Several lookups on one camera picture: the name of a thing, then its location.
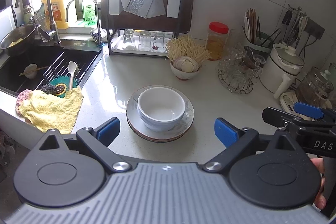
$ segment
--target white bowl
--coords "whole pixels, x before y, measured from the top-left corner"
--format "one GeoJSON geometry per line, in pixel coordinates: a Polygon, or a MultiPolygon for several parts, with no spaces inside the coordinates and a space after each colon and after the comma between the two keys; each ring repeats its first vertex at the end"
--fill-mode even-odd
{"type": "Polygon", "coordinates": [[[176,91],[155,87],[140,94],[137,108],[146,127],[155,132],[163,132],[172,129],[182,120],[185,102],[176,91]]]}
{"type": "Polygon", "coordinates": [[[195,77],[200,72],[201,67],[202,66],[200,66],[196,72],[184,72],[184,71],[181,71],[181,70],[178,70],[177,68],[175,68],[173,66],[173,64],[170,62],[171,71],[180,80],[188,80],[188,79],[191,79],[191,78],[195,77]]]}
{"type": "MultiPolygon", "coordinates": [[[[30,64],[29,66],[27,66],[25,68],[25,70],[23,72],[29,72],[29,71],[35,70],[35,69],[37,69],[37,65],[36,64],[30,64]]],[[[36,75],[37,75],[37,71],[33,71],[32,73],[26,74],[25,77],[27,77],[29,79],[33,79],[33,78],[36,77],[36,75]]]]}

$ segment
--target black sink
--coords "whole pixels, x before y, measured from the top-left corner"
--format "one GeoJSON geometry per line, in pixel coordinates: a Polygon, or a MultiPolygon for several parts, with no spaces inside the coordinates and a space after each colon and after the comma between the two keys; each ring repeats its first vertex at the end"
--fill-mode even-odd
{"type": "Polygon", "coordinates": [[[83,87],[101,56],[102,50],[98,48],[76,50],[73,47],[32,46],[25,53],[10,57],[0,68],[0,89],[14,96],[26,89],[38,89],[58,76],[69,75],[70,61],[78,65],[79,72],[75,74],[75,79],[83,87]],[[34,79],[19,76],[32,63],[37,64],[38,68],[48,68],[39,70],[34,79]]]}

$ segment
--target small faucet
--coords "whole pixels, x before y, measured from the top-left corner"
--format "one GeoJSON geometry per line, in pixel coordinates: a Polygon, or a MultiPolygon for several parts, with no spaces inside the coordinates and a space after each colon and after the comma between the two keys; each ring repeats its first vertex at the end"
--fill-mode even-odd
{"type": "MultiPolygon", "coordinates": [[[[15,8],[18,8],[20,4],[20,0],[15,1],[15,8]]],[[[44,36],[47,40],[54,39],[55,44],[59,44],[61,39],[58,34],[57,25],[53,15],[53,8],[51,6],[51,0],[47,0],[47,6],[49,11],[49,20],[50,20],[50,32],[43,30],[41,27],[38,27],[38,31],[42,36],[44,36]]]]}
{"type": "MultiPolygon", "coordinates": [[[[67,9],[65,11],[65,22],[68,22],[68,12],[69,12],[69,7],[70,4],[73,2],[74,0],[70,0],[67,6],[67,9]]],[[[98,30],[98,36],[95,35],[94,33],[91,34],[91,36],[93,37],[93,39],[96,41],[97,43],[97,47],[103,47],[105,45],[105,43],[103,43],[102,39],[101,39],[101,34],[100,34],[100,16],[99,16],[99,12],[98,12],[98,3],[96,0],[92,0],[94,2],[94,5],[96,7],[96,15],[97,15],[97,30],[98,30]]]]}

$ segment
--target white countertop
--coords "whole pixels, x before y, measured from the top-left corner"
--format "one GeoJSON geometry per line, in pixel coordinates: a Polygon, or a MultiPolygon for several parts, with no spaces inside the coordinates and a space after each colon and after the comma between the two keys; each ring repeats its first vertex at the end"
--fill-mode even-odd
{"type": "MultiPolygon", "coordinates": [[[[112,117],[120,119],[119,136],[109,146],[115,153],[141,159],[167,162],[205,163],[225,149],[214,133],[216,118],[223,117],[237,128],[251,127],[260,134],[273,134],[275,127],[263,122],[261,113],[271,106],[280,109],[278,102],[258,82],[250,94],[231,93],[218,80],[217,62],[206,61],[193,79],[181,81],[171,72],[169,60],[132,56],[104,55],[85,83],[81,110],[73,129],[96,128],[112,117]],[[194,123],[176,141],[152,143],[138,137],[126,120],[130,96],[149,85],[167,85],[184,93],[194,106],[194,123]]],[[[16,98],[0,91],[0,108],[24,121],[15,112],[16,98]]]]}

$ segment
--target green bottle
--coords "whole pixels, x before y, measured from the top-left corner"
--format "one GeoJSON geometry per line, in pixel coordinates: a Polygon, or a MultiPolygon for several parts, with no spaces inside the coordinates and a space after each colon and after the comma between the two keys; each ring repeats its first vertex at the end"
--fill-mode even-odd
{"type": "Polygon", "coordinates": [[[96,24],[96,7],[92,0],[83,0],[83,18],[86,23],[89,25],[96,24]]]}

